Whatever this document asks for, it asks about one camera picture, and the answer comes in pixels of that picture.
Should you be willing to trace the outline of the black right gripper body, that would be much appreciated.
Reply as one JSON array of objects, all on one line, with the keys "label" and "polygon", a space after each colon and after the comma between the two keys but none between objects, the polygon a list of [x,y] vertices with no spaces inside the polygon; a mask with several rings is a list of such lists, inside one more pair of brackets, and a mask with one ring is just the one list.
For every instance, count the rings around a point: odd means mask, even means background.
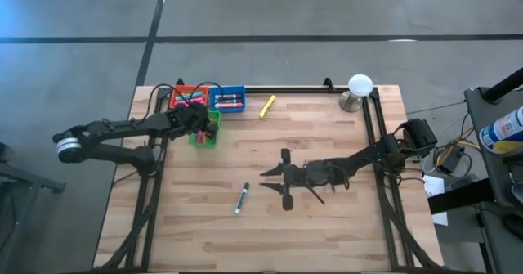
[{"label": "black right gripper body", "polygon": [[331,178],[330,169],[322,161],[313,161],[301,168],[292,164],[288,171],[291,186],[325,186]]}]

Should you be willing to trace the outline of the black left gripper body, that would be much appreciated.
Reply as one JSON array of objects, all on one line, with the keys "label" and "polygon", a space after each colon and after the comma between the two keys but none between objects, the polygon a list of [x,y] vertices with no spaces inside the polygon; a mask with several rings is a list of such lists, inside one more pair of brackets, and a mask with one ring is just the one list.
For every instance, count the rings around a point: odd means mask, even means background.
[{"label": "black left gripper body", "polygon": [[198,131],[207,132],[210,120],[208,118],[208,108],[200,103],[190,103],[189,105],[176,105],[174,109],[177,118],[183,126],[184,134],[196,133]]}]

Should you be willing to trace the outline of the green plastic basket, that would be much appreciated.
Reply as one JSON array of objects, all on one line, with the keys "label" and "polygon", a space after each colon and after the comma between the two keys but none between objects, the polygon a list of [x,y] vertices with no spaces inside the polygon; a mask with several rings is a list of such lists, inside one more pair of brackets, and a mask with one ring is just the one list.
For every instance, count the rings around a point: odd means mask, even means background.
[{"label": "green plastic basket", "polygon": [[198,135],[198,133],[192,133],[189,136],[189,143],[192,146],[204,147],[204,148],[215,148],[216,147],[217,141],[218,141],[218,138],[219,138],[219,130],[220,130],[220,126],[221,126],[221,113],[217,112],[217,111],[210,111],[208,113],[208,117],[209,117],[210,121],[214,121],[214,122],[218,123],[219,129],[216,131],[216,133],[217,133],[216,139],[215,140],[208,140],[207,139],[206,144],[203,144],[203,142],[202,143],[198,143],[197,142],[197,135]]}]

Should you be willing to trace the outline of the blue plastic basket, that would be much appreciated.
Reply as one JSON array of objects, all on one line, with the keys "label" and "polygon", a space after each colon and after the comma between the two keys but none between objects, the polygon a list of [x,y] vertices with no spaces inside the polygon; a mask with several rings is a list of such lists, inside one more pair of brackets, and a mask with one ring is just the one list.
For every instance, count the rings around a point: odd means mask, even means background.
[{"label": "blue plastic basket", "polygon": [[[244,86],[221,86],[221,87],[211,87],[209,88],[209,109],[215,110],[221,113],[241,113],[244,111],[246,106],[246,95]],[[242,108],[216,108],[215,96],[216,95],[226,95],[226,94],[242,94],[241,99],[244,100],[244,107]]]}]

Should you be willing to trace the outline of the red plastic basket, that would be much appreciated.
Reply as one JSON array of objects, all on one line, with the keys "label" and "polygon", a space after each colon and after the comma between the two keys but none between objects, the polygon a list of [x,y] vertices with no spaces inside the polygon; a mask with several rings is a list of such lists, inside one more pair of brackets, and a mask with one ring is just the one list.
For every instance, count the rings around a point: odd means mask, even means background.
[{"label": "red plastic basket", "polygon": [[184,86],[181,86],[181,85],[177,85],[175,86],[173,92],[172,92],[172,98],[171,98],[171,101],[170,101],[170,105],[169,105],[169,108],[170,109],[174,109],[175,108],[175,97],[177,96],[181,96],[181,95],[187,95],[187,94],[192,94],[192,93],[195,93],[195,92],[203,92],[204,93],[204,97],[201,97],[205,100],[205,105],[208,104],[208,93],[209,93],[209,87],[207,86],[199,86],[199,87],[196,87],[196,86],[189,86],[189,85],[184,85]]}]

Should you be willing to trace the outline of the yellow highlighter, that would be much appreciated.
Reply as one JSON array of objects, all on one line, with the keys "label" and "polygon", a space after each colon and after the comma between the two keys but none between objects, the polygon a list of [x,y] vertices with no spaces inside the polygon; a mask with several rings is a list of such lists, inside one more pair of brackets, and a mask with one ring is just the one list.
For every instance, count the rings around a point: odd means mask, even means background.
[{"label": "yellow highlighter", "polygon": [[261,118],[264,118],[266,116],[267,111],[270,109],[270,107],[275,102],[275,95],[271,95],[267,103],[263,106],[261,112],[259,113],[259,116]]}]

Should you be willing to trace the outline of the white mushroom lamp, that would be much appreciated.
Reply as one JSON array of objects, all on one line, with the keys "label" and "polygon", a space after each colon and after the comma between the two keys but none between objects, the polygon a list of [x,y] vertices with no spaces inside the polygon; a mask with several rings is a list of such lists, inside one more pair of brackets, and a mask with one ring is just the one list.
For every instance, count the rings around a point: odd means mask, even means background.
[{"label": "white mushroom lamp", "polygon": [[355,74],[347,86],[348,90],[339,98],[339,105],[346,112],[356,112],[363,105],[363,99],[373,91],[373,81],[365,74]]}]

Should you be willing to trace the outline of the white paper sheet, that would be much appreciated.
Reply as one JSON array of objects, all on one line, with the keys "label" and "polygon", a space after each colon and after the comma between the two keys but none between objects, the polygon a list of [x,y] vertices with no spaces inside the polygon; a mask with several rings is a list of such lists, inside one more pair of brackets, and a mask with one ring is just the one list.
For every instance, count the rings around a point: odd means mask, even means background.
[{"label": "white paper sheet", "polygon": [[[445,182],[442,178],[425,175],[422,177],[427,198],[445,193]],[[449,225],[446,212],[432,214],[432,221],[436,225],[447,227]]]}]

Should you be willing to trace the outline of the black power box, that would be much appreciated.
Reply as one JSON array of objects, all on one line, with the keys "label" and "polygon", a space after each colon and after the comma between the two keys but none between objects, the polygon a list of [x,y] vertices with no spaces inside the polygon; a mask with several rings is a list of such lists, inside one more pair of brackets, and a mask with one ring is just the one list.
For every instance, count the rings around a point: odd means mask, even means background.
[{"label": "black power box", "polygon": [[451,146],[436,157],[436,169],[445,174],[453,173],[464,154],[464,146]]}]

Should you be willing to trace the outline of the dark grey cart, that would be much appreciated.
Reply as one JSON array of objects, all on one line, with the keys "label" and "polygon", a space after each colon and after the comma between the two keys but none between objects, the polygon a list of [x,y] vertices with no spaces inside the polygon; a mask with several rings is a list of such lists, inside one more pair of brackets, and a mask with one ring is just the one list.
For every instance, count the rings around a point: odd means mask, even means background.
[{"label": "dark grey cart", "polygon": [[[498,104],[483,100],[477,89],[464,92],[467,110],[475,127],[475,137],[480,137],[480,130],[495,120],[523,106],[523,92],[513,91],[506,94]],[[514,236],[503,225],[503,214],[520,213],[512,203],[509,190],[513,182],[523,180],[523,167],[509,168],[501,155],[481,147],[486,178],[494,195],[494,201],[479,203],[485,246],[493,274],[523,274],[523,240]]]}]

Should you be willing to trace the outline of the black stand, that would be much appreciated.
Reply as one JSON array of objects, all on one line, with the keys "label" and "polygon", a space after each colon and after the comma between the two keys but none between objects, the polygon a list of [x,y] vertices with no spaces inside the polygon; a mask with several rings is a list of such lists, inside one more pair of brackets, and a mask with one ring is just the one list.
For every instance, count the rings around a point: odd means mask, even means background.
[{"label": "black stand", "polygon": [[62,193],[64,182],[9,164],[10,149],[0,142],[0,274],[7,273],[20,250],[22,233],[41,189]]}]

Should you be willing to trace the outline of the white labelled canister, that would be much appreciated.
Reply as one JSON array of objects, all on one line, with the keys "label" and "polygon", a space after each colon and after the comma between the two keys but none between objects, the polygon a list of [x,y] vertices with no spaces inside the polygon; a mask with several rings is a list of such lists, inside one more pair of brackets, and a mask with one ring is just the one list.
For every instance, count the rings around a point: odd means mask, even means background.
[{"label": "white labelled canister", "polygon": [[495,154],[523,148],[523,106],[482,128],[479,142]]}]

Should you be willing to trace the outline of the black stand pole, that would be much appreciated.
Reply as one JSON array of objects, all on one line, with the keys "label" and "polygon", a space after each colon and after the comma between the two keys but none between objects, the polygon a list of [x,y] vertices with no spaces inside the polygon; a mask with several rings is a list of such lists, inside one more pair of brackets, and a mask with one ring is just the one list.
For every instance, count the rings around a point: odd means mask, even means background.
[{"label": "black stand pole", "polygon": [[497,104],[503,96],[523,85],[523,67],[507,76],[501,82],[491,88],[481,91],[484,101],[490,104]]}]

